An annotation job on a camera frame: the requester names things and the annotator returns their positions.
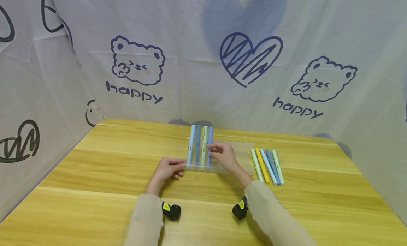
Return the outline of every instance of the fingers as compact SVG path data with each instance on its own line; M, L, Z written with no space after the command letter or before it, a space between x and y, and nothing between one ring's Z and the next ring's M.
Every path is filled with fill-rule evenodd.
M180 170L184 169L184 167L185 167L185 163L178 164L178 165L171 165L171 166L170 166L172 172L174 172L174 173L175 173L176 171L180 171Z
M210 152L209 156L211 158L214 158L215 160L219 160L219 158L221 157L222 153L220 152Z
M185 159L183 158L166 158L169 165L178 165L185 163Z
M220 148L212 148L211 152L222 152L223 150Z
M206 147L208 147L209 149L219 148L219 149L223 150L223 149L225 149L227 147L227 144L216 142L216 143L213 143L213 144L209 144Z
M179 175L179 176L183 176L183 175L184 175L184 172L182 172L182 171L175 171L174 174L177 174L177 175Z

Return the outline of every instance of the beige sleeve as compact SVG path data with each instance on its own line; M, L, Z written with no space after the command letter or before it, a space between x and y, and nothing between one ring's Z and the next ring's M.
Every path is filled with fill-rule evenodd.
M315 246L300 223L282 207L271 190L260 181L252 181L244 191L249 211L274 246Z
M157 246L163 227L161 199L152 194L137 198L125 246Z

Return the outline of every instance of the black device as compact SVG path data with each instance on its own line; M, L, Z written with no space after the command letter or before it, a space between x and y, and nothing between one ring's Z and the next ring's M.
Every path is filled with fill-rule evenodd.
M236 204L231 212L235 215L238 220L242 220L246 217L249 206L247 205L247 198L243 196L242 200Z
M163 201L161 208L163 209L163 214L170 220L177 220L181 215L181 207L177 204L169 205Z

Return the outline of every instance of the purple pen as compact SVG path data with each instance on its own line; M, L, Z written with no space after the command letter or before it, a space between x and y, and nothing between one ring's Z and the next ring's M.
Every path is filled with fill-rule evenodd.
M213 127L209 127L209 136L208 136L208 144L212 144L213 141ZM208 150L208 160L206 161L206 165L209 166L211 165L211 156L209 156L209 153L211 150Z

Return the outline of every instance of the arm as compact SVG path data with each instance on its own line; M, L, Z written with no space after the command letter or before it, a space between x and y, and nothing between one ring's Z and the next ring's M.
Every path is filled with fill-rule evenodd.
M253 219L274 246L316 246L311 236L284 209L267 185L256 180L244 192Z
M271 240L274 246L316 246L300 223L279 203L271 190L260 181L255 181L236 161L229 144L208 145L212 158L232 174L242 186L252 212L253 219Z
M125 246L156 246L163 227L160 190L169 177L178 179L183 175L185 161L176 158L162 158L145 193L137 198Z

